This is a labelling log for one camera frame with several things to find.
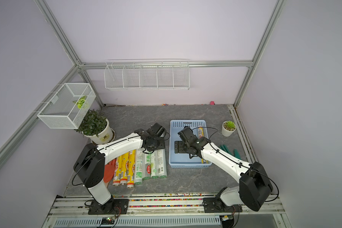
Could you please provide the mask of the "yellow plastic wrap roll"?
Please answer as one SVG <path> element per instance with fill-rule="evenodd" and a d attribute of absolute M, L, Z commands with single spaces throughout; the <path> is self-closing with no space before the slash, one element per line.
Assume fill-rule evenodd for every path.
<path fill-rule="evenodd" d="M 203 127 L 202 126 L 199 126 L 197 128 L 197 133 L 198 133 L 198 138 L 202 138 L 204 137 L 204 130 L 203 130 Z M 202 164 L 210 164 L 210 162 L 208 160 L 205 160 L 205 159 L 202 159 L 201 160 L 201 163 Z"/>

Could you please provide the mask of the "light blue plastic basket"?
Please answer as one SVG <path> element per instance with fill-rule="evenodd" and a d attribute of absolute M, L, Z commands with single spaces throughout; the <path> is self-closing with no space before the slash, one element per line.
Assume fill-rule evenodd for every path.
<path fill-rule="evenodd" d="M 171 120 L 170 121 L 170 146 L 169 146 L 169 165 L 172 168 L 207 168 L 212 165 L 211 162 L 194 157 L 189 158 L 188 154 L 179 154 L 175 150 L 175 142 L 181 141 L 178 132 L 185 126 L 189 126 L 196 136 L 200 136 L 199 127 L 203 128 L 203 136 L 208 138 L 207 125 L 205 120 Z"/>

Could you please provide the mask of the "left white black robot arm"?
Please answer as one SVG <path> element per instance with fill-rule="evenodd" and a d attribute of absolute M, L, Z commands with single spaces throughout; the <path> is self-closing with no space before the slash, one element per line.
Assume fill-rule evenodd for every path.
<path fill-rule="evenodd" d="M 130 135 L 107 144 L 95 146 L 89 143 L 83 148 L 73 169 L 95 202 L 105 205 L 113 200 L 104 182 L 105 166 L 133 150 L 142 149 L 143 153 L 152 154 L 164 149 L 165 136 L 166 129 L 155 123 L 147 130 L 135 130 Z"/>

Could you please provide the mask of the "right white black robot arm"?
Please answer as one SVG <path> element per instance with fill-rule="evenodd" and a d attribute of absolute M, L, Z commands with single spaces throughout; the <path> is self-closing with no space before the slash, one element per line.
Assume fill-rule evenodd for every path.
<path fill-rule="evenodd" d="M 190 127 L 178 132 L 180 141 L 175 142 L 175 150 L 212 162 L 238 182 L 237 187 L 225 187 L 215 197 L 218 209 L 244 204 L 253 211 L 259 211 L 273 191 L 272 180 L 259 162 L 248 163 L 238 159 L 216 146 L 210 139 L 199 138 Z"/>

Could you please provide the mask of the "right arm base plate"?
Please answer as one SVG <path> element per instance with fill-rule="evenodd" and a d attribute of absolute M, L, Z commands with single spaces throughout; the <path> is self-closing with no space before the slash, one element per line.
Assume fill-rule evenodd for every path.
<path fill-rule="evenodd" d="M 242 212 L 242 201 L 239 187 L 225 187 L 215 197 L 203 198 L 202 206 L 205 213 L 236 213 Z"/>

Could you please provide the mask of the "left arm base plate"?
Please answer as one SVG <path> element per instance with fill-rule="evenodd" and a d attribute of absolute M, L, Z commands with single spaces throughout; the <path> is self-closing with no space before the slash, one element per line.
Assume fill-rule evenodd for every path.
<path fill-rule="evenodd" d="M 128 198 L 111 198 L 104 205 L 99 204 L 95 199 L 90 201 L 88 215 L 119 215 L 126 214 L 129 207 Z"/>

